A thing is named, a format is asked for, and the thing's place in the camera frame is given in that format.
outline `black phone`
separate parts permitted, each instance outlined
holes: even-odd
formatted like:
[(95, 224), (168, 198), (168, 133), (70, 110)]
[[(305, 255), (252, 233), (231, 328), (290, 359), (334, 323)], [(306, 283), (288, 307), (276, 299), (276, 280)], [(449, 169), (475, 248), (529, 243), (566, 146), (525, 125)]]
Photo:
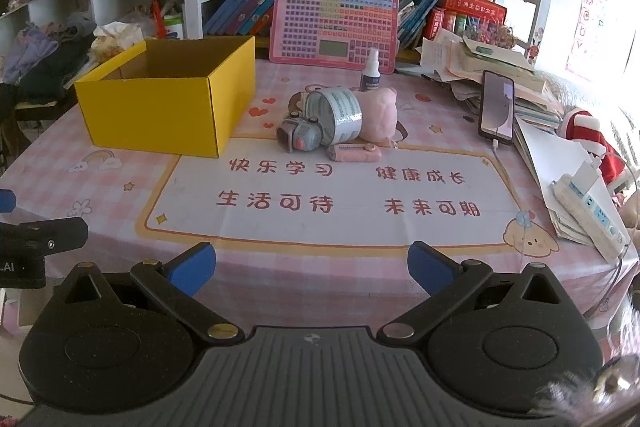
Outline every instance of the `black phone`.
[(513, 103), (513, 79), (485, 71), (478, 134), (507, 145), (513, 143)]

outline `silver bolt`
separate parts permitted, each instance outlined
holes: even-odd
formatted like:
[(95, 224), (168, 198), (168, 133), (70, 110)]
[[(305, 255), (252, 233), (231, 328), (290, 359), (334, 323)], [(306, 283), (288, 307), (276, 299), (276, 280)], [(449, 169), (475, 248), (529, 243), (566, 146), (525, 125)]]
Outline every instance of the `silver bolt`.
[(228, 323), (214, 324), (207, 330), (207, 334), (212, 339), (216, 339), (219, 341), (228, 341), (229, 339), (237, 336), (238, 333), (238, 327)]
[(382, 328), (382, 332), (390, 339), (408, 339), (414, 335), (415, 330), (409, 324), (392, 322)]

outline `white power strip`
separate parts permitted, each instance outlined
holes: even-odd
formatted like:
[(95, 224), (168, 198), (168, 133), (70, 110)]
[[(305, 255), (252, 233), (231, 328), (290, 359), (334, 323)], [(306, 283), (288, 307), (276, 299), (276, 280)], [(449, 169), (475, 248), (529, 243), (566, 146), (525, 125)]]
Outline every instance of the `white power strip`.
[(591, 237), (604, 259), (615, 264), (631, 241), (626, 229), (619, 230), (589, 193), (583, 194), (576, 187), (574, 176), (564, 174), (552, 184), (552, 190), (559, 203)]

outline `tape roll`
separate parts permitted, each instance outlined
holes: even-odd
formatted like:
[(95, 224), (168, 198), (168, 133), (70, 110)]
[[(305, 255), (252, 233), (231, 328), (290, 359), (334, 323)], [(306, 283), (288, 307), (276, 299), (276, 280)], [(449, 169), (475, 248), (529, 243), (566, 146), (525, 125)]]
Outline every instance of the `tape roll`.
[(341, 87), (328, 87), (309, 93), (305, 115), (316, 117), (322, 127), (322, 145), (336, 145), (358, 137), (362, 129), (362, 110), (355, 95)]

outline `santa hat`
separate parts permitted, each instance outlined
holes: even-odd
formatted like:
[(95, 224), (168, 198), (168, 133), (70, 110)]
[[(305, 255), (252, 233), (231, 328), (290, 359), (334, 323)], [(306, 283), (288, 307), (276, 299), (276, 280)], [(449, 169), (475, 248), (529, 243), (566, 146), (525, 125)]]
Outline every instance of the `santa hat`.
[(625, 163), (617, 157), (618, 153), (605, 140), (600, 132), (600, 120), (591, 116), (589, 111), (574, 109), (569, 111), (558, 128), (558, 136), (567, 140), (580, 143), (587, 152), (594, 156), (602, 156), (604, 153), (612, 153), (602, 158), (600, 171), (607, 187), (613, 184), (616, 188), (622, 185), (626, 178)]

